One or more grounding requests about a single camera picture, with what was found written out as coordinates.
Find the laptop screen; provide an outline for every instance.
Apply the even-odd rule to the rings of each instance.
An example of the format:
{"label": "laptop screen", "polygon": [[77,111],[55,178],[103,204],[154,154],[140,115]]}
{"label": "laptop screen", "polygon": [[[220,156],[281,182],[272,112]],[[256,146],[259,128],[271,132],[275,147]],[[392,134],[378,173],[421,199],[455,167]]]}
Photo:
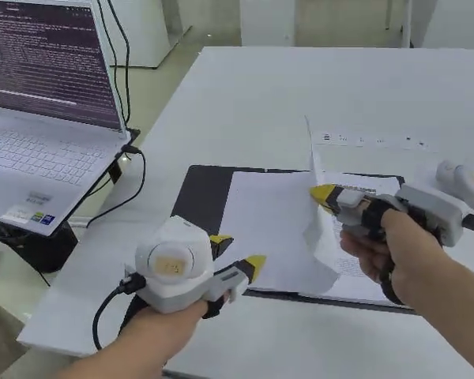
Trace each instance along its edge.
{"label": "laptop screen", "polygon": [[120,129],[89,8],[0,2],[0,107]]}

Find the black clipboard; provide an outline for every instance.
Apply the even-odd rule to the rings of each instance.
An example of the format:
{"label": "black clipboard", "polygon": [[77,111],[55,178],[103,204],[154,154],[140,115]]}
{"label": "black clipboard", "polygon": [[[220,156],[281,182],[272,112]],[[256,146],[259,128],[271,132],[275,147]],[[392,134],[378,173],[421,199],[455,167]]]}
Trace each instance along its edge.
{"label": "black clipboard", "polygon": [[[276,170],[249,167],[221,167],[221,166],[190,166],[177,201],[172,209],[173,216],[181,216],[183,219],[201,227],[209,235],[217,235],[220,231],[221,221],[225,205],[227,204],[228,191],[234,172],[262,172],[262,173],[288,173],[296,170]],[[356,174],[379,178],[396,178],[400,185],[404,178],[396,175]],[[310,302],[316,304],[327,304],[333,306],[346,306],[363,310],[381,310],[393,313],[411,313],[413,310],[397,308],[393,306],[382,306],[375,304],[363,304],[358,302],[346,302],[343,300],[331,300],[323,298],[309,298],[294,292],[256,291],[247,290],[244,295],[259,298],[275,298],[294,302]]]}

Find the white desk surface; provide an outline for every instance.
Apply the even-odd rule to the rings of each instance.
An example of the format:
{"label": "white desk surface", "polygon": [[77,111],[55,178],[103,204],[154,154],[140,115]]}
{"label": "white desk surface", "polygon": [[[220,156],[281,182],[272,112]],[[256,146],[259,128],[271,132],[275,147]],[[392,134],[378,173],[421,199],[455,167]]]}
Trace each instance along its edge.
{"label": "white desk surface", "polygon": [[[474,162],[474,51],[205,48],[142,145],[142,194],[89,229],[20,341],[94,352],[97,307],[137,241],[170,215],[188,166],[307,169],[304,115],[313,129],[408,133],[441,151],[324,147],[330,170],[412,179],[445,157]],[[104,207],[131,195],[140,173],[134,159]],[[474,233],[450,253],[474,269]],[[103,314],[104,344],[115,338],[129,301],[122,295]],[[167,367],[214,378],[474,377],[420,317],[262,298],[243,298],[201,321]]]}

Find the laptop keyboard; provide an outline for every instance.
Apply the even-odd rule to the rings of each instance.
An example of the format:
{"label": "laptop keyboard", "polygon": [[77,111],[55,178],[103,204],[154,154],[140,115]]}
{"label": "laptop keyboard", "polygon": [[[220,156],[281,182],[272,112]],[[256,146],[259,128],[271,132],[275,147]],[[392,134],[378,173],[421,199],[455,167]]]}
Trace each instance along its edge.
{"label": "laptop keyboard", "polygon": [[38,137],[0,130],[0,166],[79,185],[103,156],[98,148],[73,142],[45,144]]}

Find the laptop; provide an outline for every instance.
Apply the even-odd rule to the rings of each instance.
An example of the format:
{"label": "laptop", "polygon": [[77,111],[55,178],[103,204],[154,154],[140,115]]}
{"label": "laptop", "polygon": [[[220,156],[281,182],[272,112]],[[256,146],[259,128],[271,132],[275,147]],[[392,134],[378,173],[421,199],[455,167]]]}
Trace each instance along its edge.
{"label": "laptop", "polygon": [[0,0],[0,222],[51,235],[130,142],[91,2]]}

